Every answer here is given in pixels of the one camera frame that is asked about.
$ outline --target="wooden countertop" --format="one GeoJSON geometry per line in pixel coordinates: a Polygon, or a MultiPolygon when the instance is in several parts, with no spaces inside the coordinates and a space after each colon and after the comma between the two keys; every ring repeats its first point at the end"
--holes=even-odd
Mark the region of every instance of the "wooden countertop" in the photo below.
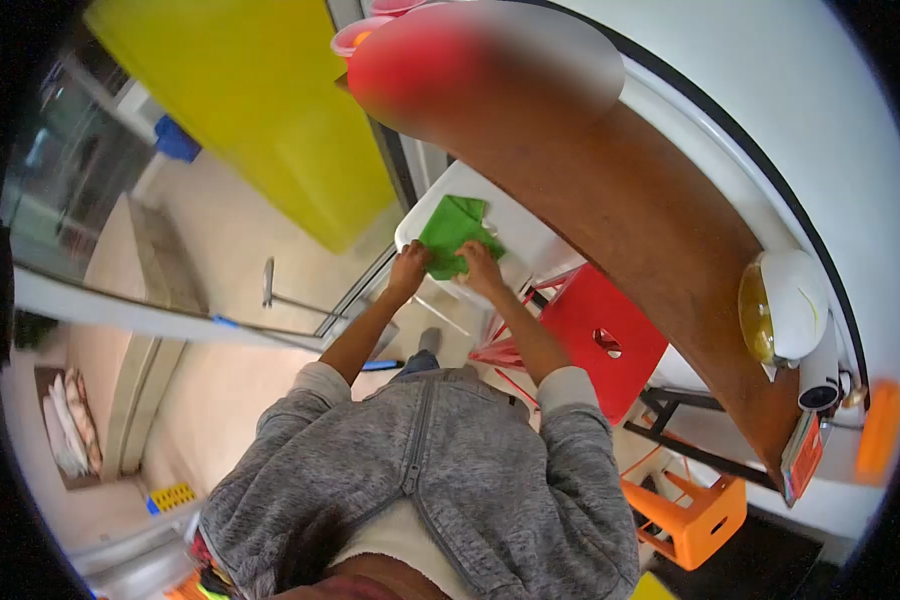
{"type": "Polygon", "coordinates": [[[780,370],[771,383],[747,352],[737,288],[762,247],[713,183],[624,104],[596,106],[559,74],[511,56],[488,56],[463,83],[432,78],[394,111],[357,71],[371,48],[350,62],[349,89],[364,109],[473,167],[606,274],[693,367],[782,489],[798,374],[780,370]]]}

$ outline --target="book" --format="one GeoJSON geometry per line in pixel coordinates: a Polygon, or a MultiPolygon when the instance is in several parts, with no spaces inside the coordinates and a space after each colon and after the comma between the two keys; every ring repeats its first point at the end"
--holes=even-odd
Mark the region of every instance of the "book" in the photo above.
{"type": "Polygon", "coordinates": [[[820,421],[816,413],[803,413],[780,458],[780,471],[785,484],[783,498],[787,506],[793,506],[804,495],[823,456],[820,421]]]}

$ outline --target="stool handle hole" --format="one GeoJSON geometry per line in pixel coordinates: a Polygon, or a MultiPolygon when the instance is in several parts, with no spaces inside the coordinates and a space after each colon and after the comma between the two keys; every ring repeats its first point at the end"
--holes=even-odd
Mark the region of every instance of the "stool handle hole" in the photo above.
{"type": "Polygon", "coordinates": [[[713,529],[710,530],[710,535],[717,533],[717,530],[724,526],[724,523],[727,522],[727,518],[724,517],[719,523],[713,526],[713,529]]]}
{"type": "Polygon", "coordinates": [[[593,341],[603,349],[610,358],[620,358],[624,354],[624,348],[617,342],[610,332],[602,327],[593,330],[593,341]]]}

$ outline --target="foot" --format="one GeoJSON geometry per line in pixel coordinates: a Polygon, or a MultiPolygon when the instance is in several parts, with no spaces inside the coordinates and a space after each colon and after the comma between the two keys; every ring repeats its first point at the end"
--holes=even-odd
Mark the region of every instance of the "foot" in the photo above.
{"type": "Polygon", "coordinates": [[[420,343],[416,350],[418,352],[430,351],[432,354],[436,354],[441,351],[442,342],[444,342],[444,331],[439,327],[430,327],[420,334],[420,343]]]}

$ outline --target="yellow cabinet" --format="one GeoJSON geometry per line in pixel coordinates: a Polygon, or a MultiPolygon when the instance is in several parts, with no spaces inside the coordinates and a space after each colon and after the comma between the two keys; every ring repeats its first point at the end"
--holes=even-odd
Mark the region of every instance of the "yellow cabinet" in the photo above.
{"type": "Polygon", "coordinates": [[[331,252],[396,200],[367,115],[334,85],[346,66],[324,0],[97,0],[84,18],[183,129],[331,252]]]}

